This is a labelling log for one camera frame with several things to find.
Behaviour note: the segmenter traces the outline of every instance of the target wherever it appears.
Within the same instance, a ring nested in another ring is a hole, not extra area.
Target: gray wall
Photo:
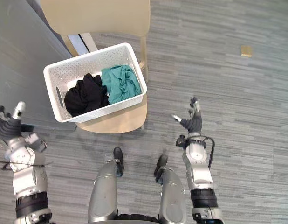
[[[46,65],[70,57],[25,0],[0,0],[0,105],[8,112],[23,100],[24,123],[73,130],[55,120],[43,77]]]

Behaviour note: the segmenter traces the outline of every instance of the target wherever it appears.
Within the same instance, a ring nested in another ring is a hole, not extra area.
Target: white laundry basket
[[[77,80],[90,73],[93,76],[100,74],[105,68],[116,65],[129,65],[135,72],[141,86],[141,94],[121,102],[99,108],[88,113],[72,117],[65,108],[64,97],[66,92],[74,87]],[[82,123],[103,115],[122,110],[142,102],[143,95],[147,92],[139,63],[135,53],[128,43],[121,43],[112,47],[97,50],[85,55],[73,57],[45,67],[45,81],[55,118],[59,122]]]

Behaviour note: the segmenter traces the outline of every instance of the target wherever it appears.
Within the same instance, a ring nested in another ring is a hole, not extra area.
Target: robot leg
[[[165,166],[165,157],[165,154],[161,155],[155,171],[156,182],[162,184],[158,218],[163,224],[185,224],[185,190],[176,173]]]
[[[117,182],[123,175],[123,155],[120,148],[114,149],[114,159],[107,161],[94,180],[88,222],[113,220],[117,216]]]

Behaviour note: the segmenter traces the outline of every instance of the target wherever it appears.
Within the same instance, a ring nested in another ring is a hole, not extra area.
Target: basket holes
[[[57,90],[57,95],[58,95],[58,98],[59,98],[60,105],[61,105],[62,108],[64,108],[62,97],[61,97],[61,93],[60,93],[60,90],[59,90],[59,88],[57,86],[56,86],[56,90]]]

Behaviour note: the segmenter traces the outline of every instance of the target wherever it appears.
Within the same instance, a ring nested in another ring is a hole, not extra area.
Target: chair leg
[[[149,81],[148,65],[147,65],[147,53],[146,53],[146,36],[141,37],[141,62],[144,63],[143,76],[145,82]]]

